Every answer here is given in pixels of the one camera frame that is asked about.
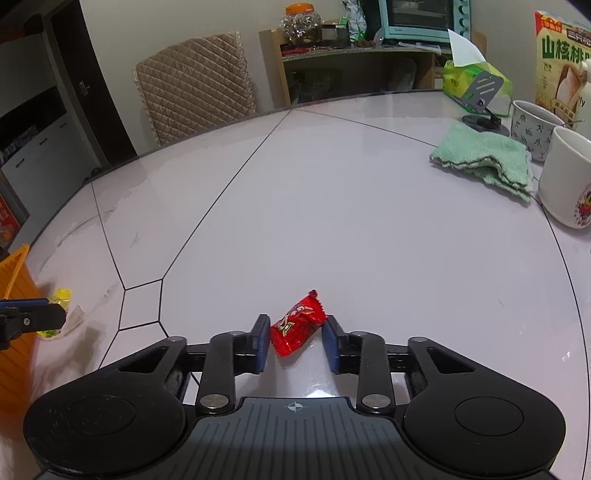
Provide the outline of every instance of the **white cabinet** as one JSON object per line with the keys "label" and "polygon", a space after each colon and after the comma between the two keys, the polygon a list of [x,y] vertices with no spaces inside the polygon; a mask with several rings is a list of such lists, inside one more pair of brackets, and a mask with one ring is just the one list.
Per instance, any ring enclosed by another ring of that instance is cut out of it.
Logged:
{"label": "white cabinet", "polygon": [[29,218],[12,248],[30,243],[82,186],[93,168],[68,114],[60,117],[2,167]]}

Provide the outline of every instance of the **white table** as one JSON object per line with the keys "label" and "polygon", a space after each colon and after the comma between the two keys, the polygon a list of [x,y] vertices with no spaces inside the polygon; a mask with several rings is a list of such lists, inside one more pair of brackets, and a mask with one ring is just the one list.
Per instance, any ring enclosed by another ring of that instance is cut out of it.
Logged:
{"label": "white table", "polygon": [[[71,288],[71,308],[86,313],[68,337],[40,343],[35,394],[165,332],[207,342],[259,313],[278,320],[316,288],[346,331],[427,336],[548,396],[567,422],[553,472],[579,480],[591,232],[433,166],[464,113],[442,93],[321,103],[194,137],[84,187],[28,259],[45,293]],[[237,395],[355,396],[355,382],[329,372],[316,335],[286,359],[270,351]]]}

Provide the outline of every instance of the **wooden shelf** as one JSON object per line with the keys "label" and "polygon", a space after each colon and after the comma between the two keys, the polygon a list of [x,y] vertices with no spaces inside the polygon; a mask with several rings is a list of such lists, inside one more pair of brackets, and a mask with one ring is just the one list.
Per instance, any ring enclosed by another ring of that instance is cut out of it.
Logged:
{"label": "wooden shelf", "polygon": [[[375,46],[350,47],[332,50],[312,50],[303,54],[281,55],[281,46],[288,43],[282,31],[263,30],[259,32],[261,50],[274,108],[290,106],[292,98],[287,76],[296,72],[318,69],[340,70],[343,83],[335,96],[361,95],[384,91],[387,78],[401,56],[408,57],[417,64],[414,88],[417,90],[435,88],[435,56],[432,51],[416,47]],[[475,31],[472,41],[486,56],[486,37]],[[451,54],[449,47],[441,48],[441,53]]]}
{"label": "wooden shelf", "polygon": [[[283,57],[283,62],[291,62],[294,60],[304,60],[304,59],[313,59],[316,57],[329,57],[332,55],[350,55],[356,53],[383,53],[383,52],[398,52],[398,53],[433,53],[430,50],[426,50],[423,48],[414,48],[414,47],[400,47],[400,46],[390,46],[390,45],[377,45],[375,47],[350,47],[350,48],[334,48],[334,49],[321,49],[321,50],[312,50],[307,53],[299,53],[294,55],[287,55]],[[442,54],[451,54],[452,50],[450,48],[441,48]]]}

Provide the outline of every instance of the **beige chair cushion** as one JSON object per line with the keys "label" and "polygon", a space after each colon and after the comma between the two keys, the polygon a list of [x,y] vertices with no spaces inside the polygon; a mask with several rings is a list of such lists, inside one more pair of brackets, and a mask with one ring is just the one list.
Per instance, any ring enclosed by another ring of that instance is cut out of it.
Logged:
{"label": "beige chair cushion", "polygon": [[256,113],[238,32],[165,48],[134,80],[160,145]]}

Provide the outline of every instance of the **toaster oven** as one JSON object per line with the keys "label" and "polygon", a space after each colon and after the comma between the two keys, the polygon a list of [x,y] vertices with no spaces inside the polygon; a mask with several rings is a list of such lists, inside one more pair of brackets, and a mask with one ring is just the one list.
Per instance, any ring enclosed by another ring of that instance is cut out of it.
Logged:
{"label": "toaster oven", "polygon": [[384,38],[449,43],[448,29],[471,40],[470,0],[379,0]]}

